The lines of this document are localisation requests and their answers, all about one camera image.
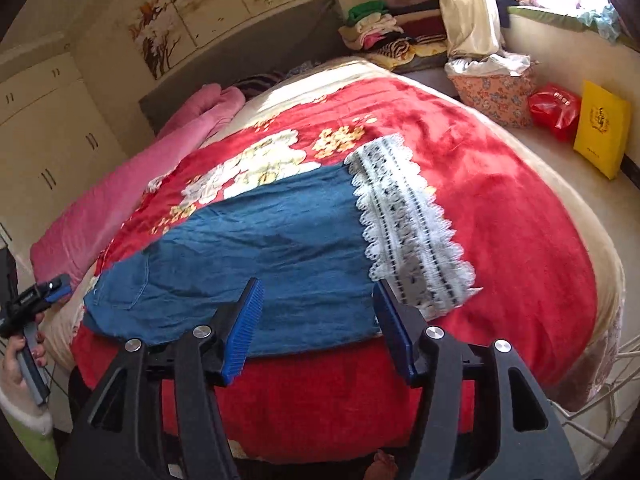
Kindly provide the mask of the green fleece sleeve forearm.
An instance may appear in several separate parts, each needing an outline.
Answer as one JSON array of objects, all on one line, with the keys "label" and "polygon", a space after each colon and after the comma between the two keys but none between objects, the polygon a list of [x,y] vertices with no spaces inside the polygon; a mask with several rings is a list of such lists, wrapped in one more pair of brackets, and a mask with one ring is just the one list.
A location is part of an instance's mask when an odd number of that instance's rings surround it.
[{"label": "green fleece sleeve forearm", "polygon": [[38,408],[29,392],[2,387],[1,411],[20,445],[35,461],[36,471],[46,479],[53,479],[58,468],[58,451],[49,410]]}]

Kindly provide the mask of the right hand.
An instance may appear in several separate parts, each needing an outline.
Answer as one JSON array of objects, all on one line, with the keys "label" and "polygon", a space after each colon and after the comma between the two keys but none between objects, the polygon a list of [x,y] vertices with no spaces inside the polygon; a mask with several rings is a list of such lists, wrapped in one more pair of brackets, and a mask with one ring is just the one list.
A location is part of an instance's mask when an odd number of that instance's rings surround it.
[{"label": "right hand", "polygon": [[395,457],[383,450],[377,450],[372,464],[364,473],[364,480],[395,480],[398,475]]}]

